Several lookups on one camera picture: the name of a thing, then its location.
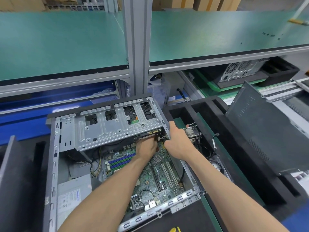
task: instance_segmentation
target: hand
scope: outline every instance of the hand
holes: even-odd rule
[[[157,145],[157,141],[155,141],[154,137],[138,141],[136,143],[136,157],[147,160],[148,162],[155,154]]]
[[[178,129],[174,121],[170,121],[171,140],[164,143],[168,153],[177,159],[187,161],[190,154],[196,150],[183,129]]]

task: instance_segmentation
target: forearm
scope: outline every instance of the forearm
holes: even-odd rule
[[[84,199],[64,221],[59,231],[116,231],[139,175],[148,160],[134,157]]]
[[[187,160],[229,232],[288,231],[257,202],[218,172],[197,150]]]

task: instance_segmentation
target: person's right hand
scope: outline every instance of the person's right hand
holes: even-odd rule
[[[196,149],[183,129],[178,129],[174,121],[170,121],[169,124],[171,140],[166,140],[164,146],[175,158],[187,161]]]

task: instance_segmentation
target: green circuit board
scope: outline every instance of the green circuit board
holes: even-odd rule
[[[135,146],[127,146],[125,150],[114,152],[111,156],[105,157],[104,166],[107,178],[121,169],[120,167],[125,166],[135,152]],[[133,190],[131,198],[135,207],[145,207],[145,210],[148,210],[184,191],[164,144],[158,142],[155,155],[143,169]]]

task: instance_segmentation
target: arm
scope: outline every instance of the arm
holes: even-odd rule
[[[192,145],[183,129],[170,122],[171,140],[164,143],[168,152],[187,161],[214,202],[229,232],[288,231],[279,221],[238,186],[217,171]]]
[[[59,228],[64,231],[116,231],[142,170],[157,148],[154,138],[140,141],[132,160],[84,199]]]

